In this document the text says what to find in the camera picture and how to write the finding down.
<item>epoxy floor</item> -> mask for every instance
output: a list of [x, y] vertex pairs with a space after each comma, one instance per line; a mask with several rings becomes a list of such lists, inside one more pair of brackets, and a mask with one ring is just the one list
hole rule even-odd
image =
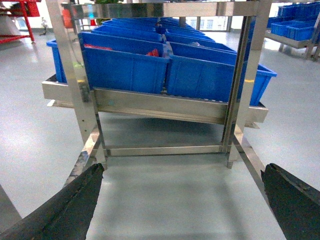
[[[210, 35], [237, 46], [238, 34]], [[41, 82], [54, 74], [52, 38], [0, 45], [0, 184], [22, 217], [62, 188], [83, 145], [73, 110], [47, 107], [43, 98]], [[320, 63], [304, 60], [303, 50], [278, 52], [279, 45], [266, 39], [260, 59], [278, 73], [261, 100], [269, 114], [261, 129], [245, 133], [265, 164], [320, 190]], [[211, 143], [222, 132], [220, 125], [100, 116], [108, 145]], [[284, 240], [244, 163], [229, 170], [224, 161], [217, 154], [110, 158], [87, 239]]]

